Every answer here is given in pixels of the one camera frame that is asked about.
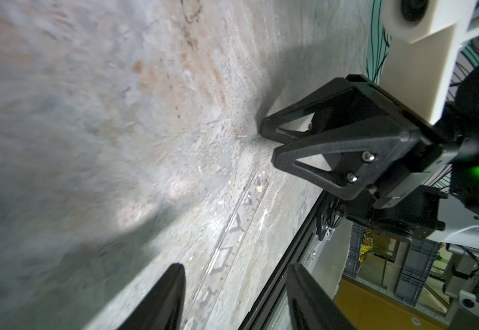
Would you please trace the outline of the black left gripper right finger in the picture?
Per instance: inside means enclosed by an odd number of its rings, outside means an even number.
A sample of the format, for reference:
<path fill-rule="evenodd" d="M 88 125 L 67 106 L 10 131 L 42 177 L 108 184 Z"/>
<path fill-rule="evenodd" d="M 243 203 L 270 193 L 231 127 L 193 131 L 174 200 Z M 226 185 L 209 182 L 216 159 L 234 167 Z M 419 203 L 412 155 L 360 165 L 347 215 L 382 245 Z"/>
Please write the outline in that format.
<path fill-rule="evenodd" d="M 289 265 L 286 290 L 293 329 L 354 328 L 303 265 Z"/>

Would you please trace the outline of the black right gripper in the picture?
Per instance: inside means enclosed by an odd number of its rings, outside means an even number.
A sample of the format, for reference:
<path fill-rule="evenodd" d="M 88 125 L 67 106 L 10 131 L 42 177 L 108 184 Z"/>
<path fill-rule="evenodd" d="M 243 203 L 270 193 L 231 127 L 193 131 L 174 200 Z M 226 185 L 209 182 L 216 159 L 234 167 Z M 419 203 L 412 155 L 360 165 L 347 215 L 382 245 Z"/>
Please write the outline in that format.
<path fill-rule="evenodd" d="M 307 131 L 284 127 L 309 115 Z M 273 153 L 276 169 L 350 200 L 348 219 L 387 231 L 441 226 L 443 195 L 423 185 L 459 148 L 364 76 L 335 78 L 264 118 L 260 134 L 285 144 Z M 340 157 L 330 171 L 301 161 L 315 155 Z"/>

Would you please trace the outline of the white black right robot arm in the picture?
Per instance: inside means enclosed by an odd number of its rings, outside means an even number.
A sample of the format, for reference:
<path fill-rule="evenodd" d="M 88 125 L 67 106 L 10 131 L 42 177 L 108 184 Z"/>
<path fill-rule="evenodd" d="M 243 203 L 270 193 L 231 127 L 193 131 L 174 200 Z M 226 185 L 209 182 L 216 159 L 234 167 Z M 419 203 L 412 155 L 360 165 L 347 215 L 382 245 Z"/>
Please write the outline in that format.
<path fill-rule="evenodd" d="M 322 188 L 341 216 L 410 242 L 479 249 L 479 65 L 435 126 L 362 75 L 263 119 L 275 168 Z"/>

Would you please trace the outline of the clear short straight ruler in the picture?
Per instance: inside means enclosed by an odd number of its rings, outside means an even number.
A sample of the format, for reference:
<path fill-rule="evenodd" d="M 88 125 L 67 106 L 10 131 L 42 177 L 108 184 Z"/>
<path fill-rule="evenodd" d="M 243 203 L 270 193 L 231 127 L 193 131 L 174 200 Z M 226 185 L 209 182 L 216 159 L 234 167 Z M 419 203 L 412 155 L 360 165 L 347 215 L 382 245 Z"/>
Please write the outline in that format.
<path fill-rule="evenodd" d="M 183 320 L 183 329 L 204 329 L 235 258 L 269 186 L 267 168 L 258 166 L 236 203 L 212 258 L 198 282 Z"/>

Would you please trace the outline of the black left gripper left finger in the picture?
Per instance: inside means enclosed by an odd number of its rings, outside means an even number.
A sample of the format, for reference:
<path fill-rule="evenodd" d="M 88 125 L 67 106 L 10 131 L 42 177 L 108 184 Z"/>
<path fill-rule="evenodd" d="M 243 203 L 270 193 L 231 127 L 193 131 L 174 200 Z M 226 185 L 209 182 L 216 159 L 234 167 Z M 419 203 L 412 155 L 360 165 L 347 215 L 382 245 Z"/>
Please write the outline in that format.
<path fill-rule="evenodd" d="M 180 329 L 185 291 L 185 268 L 173 263 L 118 329 Z"/>

